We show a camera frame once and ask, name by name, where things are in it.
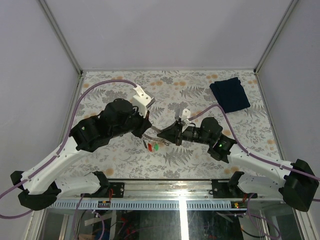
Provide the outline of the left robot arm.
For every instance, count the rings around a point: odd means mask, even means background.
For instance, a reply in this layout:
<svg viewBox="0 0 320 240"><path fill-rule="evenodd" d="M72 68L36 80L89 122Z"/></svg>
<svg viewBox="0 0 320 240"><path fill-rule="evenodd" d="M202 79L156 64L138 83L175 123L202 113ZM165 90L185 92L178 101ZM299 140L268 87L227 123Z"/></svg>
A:
<svg viewBox="0 0 320 240"><path fill-rule="evenodd" d="M61 145L37 166L28 171L14 171L11 181L19 184L18 200L23 207L39 211L63 197L84 194L89 198L108 198L110 182L101 171L93 171L82 177L62 177L73 163L90 155L110 140L127 133L141 138L152 124L148 108L155 102L152 97L132 102L117 98L108 103L98 115L81 120L71 130ZM36 172L52 160L44 169Z"/></svg>

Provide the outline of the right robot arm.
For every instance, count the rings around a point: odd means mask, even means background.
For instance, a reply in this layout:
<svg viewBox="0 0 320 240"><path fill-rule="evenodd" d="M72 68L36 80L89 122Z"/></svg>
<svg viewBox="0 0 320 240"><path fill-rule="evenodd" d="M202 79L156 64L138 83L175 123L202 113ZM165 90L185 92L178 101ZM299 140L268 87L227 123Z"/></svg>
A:
<svg viewBox="0 0 320 240"><path fill-rule="evenodd" d="M214 117L204 118L199 127L193 123L187 125L179 119L162 129L157 136L176 146L183 141L207 145L207 153L213 159L244 167L258 174L252 176L240 171L234 173L227 183L228 192L233 197L246 193L281 198L298 211L309 211L320 180L306 161L297 159L291 162L250 152L222 131L222 126Z"/></svg>

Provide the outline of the large metal keyring disc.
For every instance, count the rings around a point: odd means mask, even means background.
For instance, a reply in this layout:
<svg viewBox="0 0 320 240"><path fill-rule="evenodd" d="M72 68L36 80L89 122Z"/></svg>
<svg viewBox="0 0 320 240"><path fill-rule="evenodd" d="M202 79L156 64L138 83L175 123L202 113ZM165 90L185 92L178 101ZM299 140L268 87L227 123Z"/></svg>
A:
<svg viewBox="0 0 320 240"><path fill-rule="evenodd" d="M156 146L158 148L164 147L164 146L168 147L170 143L164 138L158 137L158 134L160 132L161 132L160 129L158 129L155 126L152 126L142 135L142 139L146 142L147 145L150 144L153 149Z"/></svg>

